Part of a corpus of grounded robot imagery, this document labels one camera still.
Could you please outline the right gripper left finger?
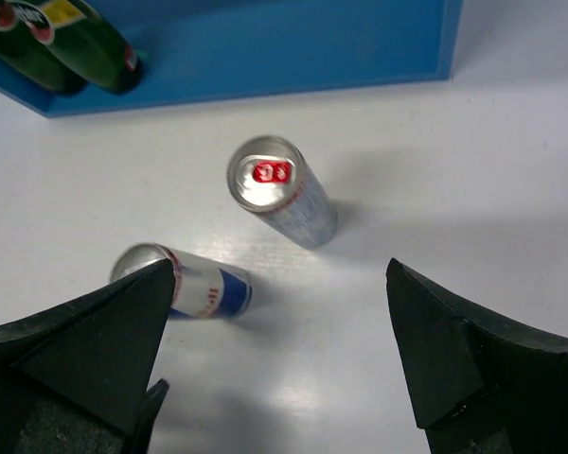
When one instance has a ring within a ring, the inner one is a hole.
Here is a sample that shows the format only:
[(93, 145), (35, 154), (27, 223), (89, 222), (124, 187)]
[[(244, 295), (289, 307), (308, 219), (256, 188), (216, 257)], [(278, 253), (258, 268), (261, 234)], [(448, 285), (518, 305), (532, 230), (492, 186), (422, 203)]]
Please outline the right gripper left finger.
[(127, 453), (169, 316), (173, 267), (0, 325), (0, 453)]

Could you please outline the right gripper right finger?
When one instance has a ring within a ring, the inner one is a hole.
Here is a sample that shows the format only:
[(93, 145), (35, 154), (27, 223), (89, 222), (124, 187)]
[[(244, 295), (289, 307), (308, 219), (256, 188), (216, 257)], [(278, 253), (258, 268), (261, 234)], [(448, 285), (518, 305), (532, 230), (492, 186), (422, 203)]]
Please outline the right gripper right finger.
[(568, 338), (462, 298), (397, 259), (391, 323), (433, 453), (568, 453)]

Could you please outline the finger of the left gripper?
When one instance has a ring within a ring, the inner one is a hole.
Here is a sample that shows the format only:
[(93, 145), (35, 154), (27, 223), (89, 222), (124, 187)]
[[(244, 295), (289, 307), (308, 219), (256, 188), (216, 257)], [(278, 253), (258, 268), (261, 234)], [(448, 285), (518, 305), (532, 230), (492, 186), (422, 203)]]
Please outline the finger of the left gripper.
[(141, 402), (133, 435), (127, 438), (128, 454), (146, 454), (149, 449), (153, 426), (169, 391), (169, 383), (161, 378), (145, 393)]

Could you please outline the silver blue can front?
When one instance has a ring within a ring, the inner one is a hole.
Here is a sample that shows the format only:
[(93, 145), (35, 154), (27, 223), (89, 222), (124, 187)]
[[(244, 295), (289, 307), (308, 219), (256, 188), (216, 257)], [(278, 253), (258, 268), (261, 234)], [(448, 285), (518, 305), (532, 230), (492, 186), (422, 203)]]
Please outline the silver blue can front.
[(248, 308), (252, 299), (248, 271), (157, 243), (129, 248), (116, 260), (110, 280), (114, 282), (162, 259), (171, 262), (175, 277), (169, 312), (172, 320), (231, 319)]

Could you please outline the silver blue can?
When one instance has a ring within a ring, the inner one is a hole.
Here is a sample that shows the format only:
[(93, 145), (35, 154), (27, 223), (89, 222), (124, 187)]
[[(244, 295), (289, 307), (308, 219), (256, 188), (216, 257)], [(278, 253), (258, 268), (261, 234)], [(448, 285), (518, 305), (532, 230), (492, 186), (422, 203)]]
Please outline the silver blue can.
[(162, 259), (171, 262), (175, 277), (169, 312), (172, 320), (231, 319), (248, 308), (252, 299), (248, 271), (157, 243), (129, 248), (116, 260), (110, 280), (114, 282)]
[(300, 150), (279, 136), (263, 135), (243, 143), (226, 169), (236, 203), (305, 249), (330, 242), (338, 214)]

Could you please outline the green bottle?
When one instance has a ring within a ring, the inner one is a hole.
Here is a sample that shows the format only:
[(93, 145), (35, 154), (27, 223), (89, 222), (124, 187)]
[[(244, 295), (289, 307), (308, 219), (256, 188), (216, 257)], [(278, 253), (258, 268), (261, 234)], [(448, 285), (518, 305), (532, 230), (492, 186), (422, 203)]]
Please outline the green bottle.
[(124, 94), (138, 85), (142, 61), (121, 33), (85, 1), (32, 1), (34, 38), (69, 69), (99, 88)]
[(0, 1), (0, 59), (57, 95), (73, 96), (87, 84), (36, 41), (8, 1)]

